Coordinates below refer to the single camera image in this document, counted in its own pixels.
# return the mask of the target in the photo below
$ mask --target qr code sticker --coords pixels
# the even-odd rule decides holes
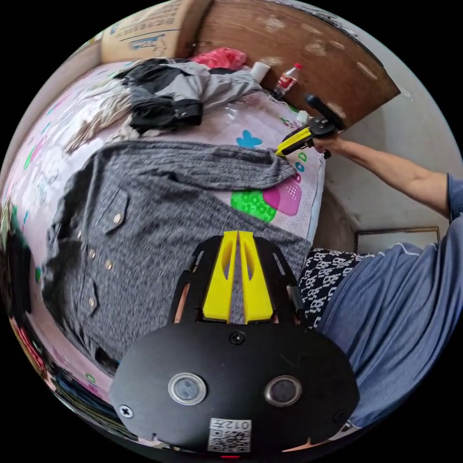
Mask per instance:
[[[212,419],[209,426],[208,450],[222,453],[251,451],[251,421]]]

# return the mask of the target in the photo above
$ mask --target black and white patterned shorts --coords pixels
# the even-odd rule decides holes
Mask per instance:
[[[372,255],[329,249],[312,249],[309,252],[299,280],[309,328],[317,328],[343,278],[365,257]]]

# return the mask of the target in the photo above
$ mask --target blue shirt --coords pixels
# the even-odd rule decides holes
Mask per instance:
[[[368,426],[400,405],[432,368],[463,307],[463,179],[448,175],[441,243],[396,244],[341,282],[317,331],[349,357],[360,391],[351,416]]]

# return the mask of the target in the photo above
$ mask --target pink bedsheet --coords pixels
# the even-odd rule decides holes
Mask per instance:
[[[16,219],[32,253],[31,324],[56,363],[107,402],[111,379],[67,341],[42,303],[40,263],[45,257],[46,230],[65,182],[122,124],[116,123],[104,130],[72,155],[64,154],[62,146],[65,140],[81,122],[76,114],[85,113],[81,110],[101,97],[85,99],[85,91],[129,64],[107,64],[93,69],[50,104],[25,137],[2,192],[3,201],[10,195],[16,206]],[[296,115],[286,105],[259,94],[206,116],[201,127],[163,137],[276,148],[295,127],[295,118]],[[300,175],[285,185],[268,192],[223,192],[218,196],[233,207],[254,213],[263,220],[305,237],[321,161],[315,150],[307,150],[296,153],[291,162]]]

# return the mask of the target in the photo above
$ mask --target pink heart print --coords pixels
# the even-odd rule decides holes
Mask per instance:
[[[295,216],[299,211],[302,196],[300,180],[300,175],[296,174],[280,185],[265,190],[263,192],[264,201],[285,216]]]

